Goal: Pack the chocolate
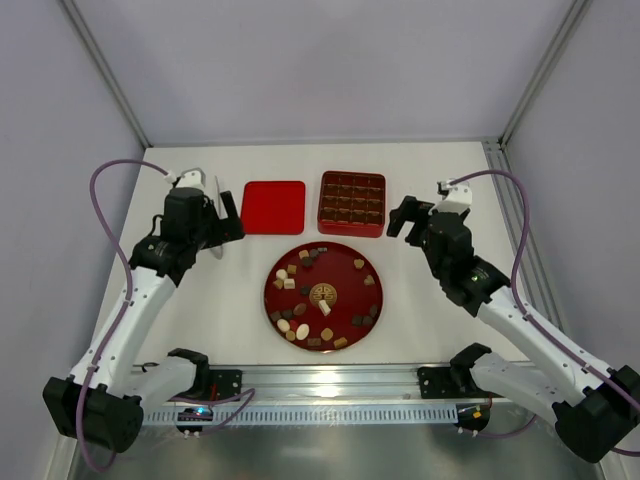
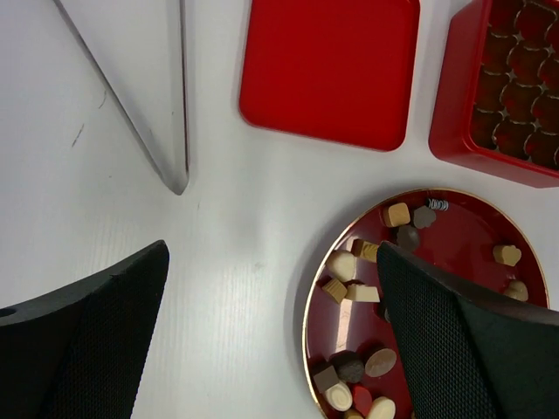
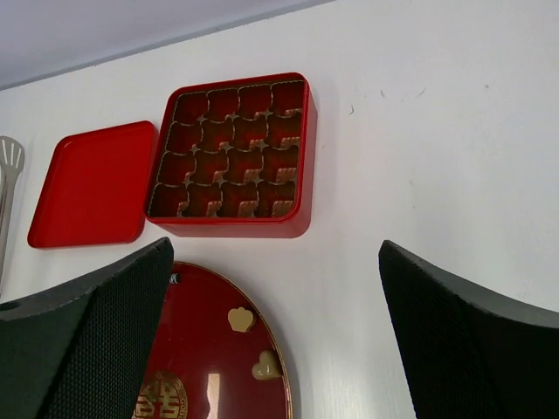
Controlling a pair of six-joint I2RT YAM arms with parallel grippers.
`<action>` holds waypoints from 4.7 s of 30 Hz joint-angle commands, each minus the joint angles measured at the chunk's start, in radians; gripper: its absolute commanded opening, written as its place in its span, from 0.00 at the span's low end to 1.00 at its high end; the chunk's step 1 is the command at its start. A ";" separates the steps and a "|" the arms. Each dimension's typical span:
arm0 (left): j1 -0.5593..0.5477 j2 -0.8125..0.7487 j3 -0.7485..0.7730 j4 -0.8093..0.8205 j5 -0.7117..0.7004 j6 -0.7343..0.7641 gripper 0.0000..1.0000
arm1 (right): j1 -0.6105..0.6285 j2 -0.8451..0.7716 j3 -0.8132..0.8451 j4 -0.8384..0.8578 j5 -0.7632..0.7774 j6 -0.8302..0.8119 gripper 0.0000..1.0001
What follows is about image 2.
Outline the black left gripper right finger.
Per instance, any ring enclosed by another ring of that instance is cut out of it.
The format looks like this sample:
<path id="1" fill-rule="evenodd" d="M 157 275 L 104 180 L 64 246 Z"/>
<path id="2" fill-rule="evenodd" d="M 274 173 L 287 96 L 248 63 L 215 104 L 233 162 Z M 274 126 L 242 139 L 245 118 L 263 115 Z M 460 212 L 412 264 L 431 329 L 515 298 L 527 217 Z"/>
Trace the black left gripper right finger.
<path id="1" fill-rule="evenodd" d="M 384 242 L 377 272 L 418 418 L 556 418 L 558 313 Z"/>

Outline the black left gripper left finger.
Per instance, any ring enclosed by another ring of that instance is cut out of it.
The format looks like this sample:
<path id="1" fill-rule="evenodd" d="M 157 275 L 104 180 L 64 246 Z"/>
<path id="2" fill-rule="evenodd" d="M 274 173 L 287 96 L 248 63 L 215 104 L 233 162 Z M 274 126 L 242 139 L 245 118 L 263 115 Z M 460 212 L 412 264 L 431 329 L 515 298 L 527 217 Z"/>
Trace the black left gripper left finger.
<path id="1" fill-rule="evenodd" d="M 3 418 L 129 418 L 169 270 L 159 240 L 1 310 Z"/>

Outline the tan striped chocolate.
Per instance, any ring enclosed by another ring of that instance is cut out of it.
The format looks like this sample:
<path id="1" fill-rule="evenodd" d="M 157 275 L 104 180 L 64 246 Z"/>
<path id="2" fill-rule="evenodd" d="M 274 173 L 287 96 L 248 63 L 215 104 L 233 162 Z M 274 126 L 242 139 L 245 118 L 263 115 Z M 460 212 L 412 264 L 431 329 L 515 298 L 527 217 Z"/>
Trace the tan striped chocolate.
<path id="1" fill-rule="evenodd" d="M 378 248 L 378 244 L 373 244 L 362 239 L 355 239 L 352 243 L 351 252 L 356 258 L 375 263 L 377 261 Z"/>

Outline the metal tongs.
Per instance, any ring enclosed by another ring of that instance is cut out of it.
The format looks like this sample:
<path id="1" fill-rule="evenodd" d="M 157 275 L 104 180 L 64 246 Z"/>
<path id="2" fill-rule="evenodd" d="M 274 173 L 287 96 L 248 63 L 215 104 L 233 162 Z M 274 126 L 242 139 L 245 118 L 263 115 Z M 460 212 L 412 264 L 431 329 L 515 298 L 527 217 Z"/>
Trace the metal tongs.
<path id="1" fill-rule="evenodd" d="M 189 182 L 183 1 L 57 1 L 60 16 L 163 184 Z"/>

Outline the white wedge chocolate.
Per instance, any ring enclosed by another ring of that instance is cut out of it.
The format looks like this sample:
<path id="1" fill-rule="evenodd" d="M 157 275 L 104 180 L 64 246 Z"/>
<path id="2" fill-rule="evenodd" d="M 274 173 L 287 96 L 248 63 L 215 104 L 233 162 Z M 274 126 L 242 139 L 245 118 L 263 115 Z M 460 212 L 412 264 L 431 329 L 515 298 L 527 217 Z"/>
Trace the white wedge chocolate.
<path id="1" fill-rule="evenodd" d="M 355 302 L 379 303 L 381 301 L 378 288 L 371 285 L 352 284 L 347 287 L 344 297 Z"/>

